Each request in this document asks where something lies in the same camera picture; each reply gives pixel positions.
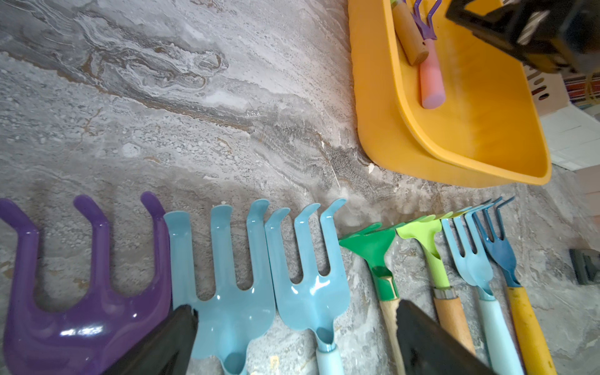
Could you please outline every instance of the lime green hand rake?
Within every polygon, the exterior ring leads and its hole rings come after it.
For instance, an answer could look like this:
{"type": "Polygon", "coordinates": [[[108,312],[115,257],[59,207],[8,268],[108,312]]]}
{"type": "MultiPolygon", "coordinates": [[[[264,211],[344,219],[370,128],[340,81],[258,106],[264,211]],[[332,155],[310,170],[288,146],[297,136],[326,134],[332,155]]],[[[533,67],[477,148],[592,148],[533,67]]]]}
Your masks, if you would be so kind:
{"type": "Polygon", "coordinates": [[[450,286],[446,269],[440,254],[437,252],[435,242],[436,233],[442,231],[441,219],[460,216],[468,209],[456,213],[449,212],[443,215],[424,216],[408,223],[398,224],[392,228],[395,228],[398,235],[403,239],[414,238],[421,244],[433,279],[433,302],[436,306],[440,325],[467,350],[475,354],[475,346],[473,345],[467,318],[464,315],[463,305],[454,288],[450,286]]]}

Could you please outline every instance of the black object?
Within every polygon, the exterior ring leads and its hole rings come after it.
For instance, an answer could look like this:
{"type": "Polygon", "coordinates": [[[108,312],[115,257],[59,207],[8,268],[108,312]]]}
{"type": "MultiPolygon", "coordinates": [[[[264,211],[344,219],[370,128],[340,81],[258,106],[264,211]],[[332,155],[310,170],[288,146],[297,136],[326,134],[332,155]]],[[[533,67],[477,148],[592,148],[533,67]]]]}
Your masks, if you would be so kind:
{"type": "Polygon", "coordinates": [[[591,249],[570,249],[577,282],[581,285],[600,284],[600,253],[591,249]]]}
{"type": "Polygon", "coordinates": [[[473,35],[546,73],[600,70],[600,1],[521,0],[485,16],[465,9],[474,0],[452,0],[446,18],[473,35]],[[549,12],[525,45],[518,40],[532,14],[549,12]]]}
{"type": "Polygon", "coordinates": [[[407,375],[494,375],[414,303],[400,301],[396,323],[407,375]]]}
{"type": "Polygon", "coordinates": [[[179,306],[103,375],[184,375],[197,330],[196,312],[179,306]]]}

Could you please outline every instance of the yellow handle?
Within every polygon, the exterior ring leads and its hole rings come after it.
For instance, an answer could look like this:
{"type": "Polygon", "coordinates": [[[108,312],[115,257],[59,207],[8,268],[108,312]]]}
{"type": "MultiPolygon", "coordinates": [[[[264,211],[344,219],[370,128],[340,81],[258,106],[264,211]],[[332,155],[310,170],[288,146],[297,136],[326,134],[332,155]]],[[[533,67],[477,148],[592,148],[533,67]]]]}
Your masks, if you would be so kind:
{"type": "Polygon", "coordinates": [[[467,317],[464,315],[463,304],[460,302],[460,298],[434,298],[433,302],[436,305],[440,326],[475,355],[475,346],[473,345],[469,324],[467,323],[467,317]]]}
{"type": "Polygon", "coordinates": [[[393,299],[391,301],[379,301],[379,307],[383,313],[383,320],[385,326],[388,329],[389,343],[392,346],[392,360],[394,361],[394,367],[396,368],[397,375],[406,375],[404,369],[404,361],[402,360],[402,354],[400,353],[400,344],[398,344],[398,325],[396,324],[396,310],[400,299],[393,299]]]}
{"type": "Polygon", "coordinates": [[[429,56],[429,49],[413,20],[408,5],[402,0],[398,0],[395,4],[392,8],[392,19],[396,35],[400,39],[409,64],[419,65],[429,56]]]}
{"type": "Polygon", "coordinates": [[[525,288],[509,287],[508,299],[527,375],[557,375],[544,333],[525,288]]]}

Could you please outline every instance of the light blue handle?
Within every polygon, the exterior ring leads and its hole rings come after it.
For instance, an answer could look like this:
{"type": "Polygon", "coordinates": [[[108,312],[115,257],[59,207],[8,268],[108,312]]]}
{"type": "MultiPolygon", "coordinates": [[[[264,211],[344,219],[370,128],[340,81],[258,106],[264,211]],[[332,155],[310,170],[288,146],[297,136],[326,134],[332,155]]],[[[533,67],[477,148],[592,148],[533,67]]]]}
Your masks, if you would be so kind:
{"type": "Polygon", "coordinates": [[[492,301],[480,299],[479,307],[484,321],[485,340],[492,369],[498,375],[524,375],[500,303],[495,298],[492,301]]]}
{"type": "Polygon", "coordinates": [[[317,366],[319,375],[344,375],[340,350],[337,346],[330,352],[322,352],[317,348],[317,366]]]}

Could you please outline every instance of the gray marble surface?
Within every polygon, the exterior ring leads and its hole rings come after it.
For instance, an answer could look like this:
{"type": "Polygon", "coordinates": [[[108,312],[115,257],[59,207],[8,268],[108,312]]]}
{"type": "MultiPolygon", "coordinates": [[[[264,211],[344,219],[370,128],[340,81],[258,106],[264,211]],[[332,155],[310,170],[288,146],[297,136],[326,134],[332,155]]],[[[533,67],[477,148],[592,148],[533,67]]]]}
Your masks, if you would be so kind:
{"type": "MultiPolygon", "coordinates": [[[[572,172],[554,168],[543,187],[468,189],[371,164],[358,145],[346,3],[221,0],[2,0],[0,2],[0,196],[42,228],[36,301],[73,306],[88,285],[91,230],[73,208],[92,196],[113,223],[112,283],[125,295],[152,278],[151,221],[139,202],[155,192],[167,211],[193,220],[196,284],[215,290],[209,210],[234,207],[236,277],[252,283],[245,214],[311,202],[348,203],[338,234],[516,195],[505,225],[558,372],[600,374],[600,287],[578,286],[571,247],[600,248],[572,172]]],[[[302,277],[291,221],[284,222],[290,276],[302,277]]],[[[314,236],[326,271],[322,240],[314,236]]],[[[487,361],[474,291],[458,289],[478,356],[487,361]]],[[[14,266],[15,233],[0,223],[0,331],[14,266]]],[[[391,374],[383,320],[367,266],[342,249],[352,301],[337,319],[346,374],[391,374]]],[[[387,261],[400,295],[434,317],[418,244],[397,239],[387,261]]],[[[492,289],[510,315],[497,268],[492,289]]],[[[251,374],[316,374],[313,335],[279,317],[252,342],[251,374]]],[[[8,373],[0,360],[0,372],[8,373]]],[[[215,358],[189,374],[220,374],[215,358]]]]}

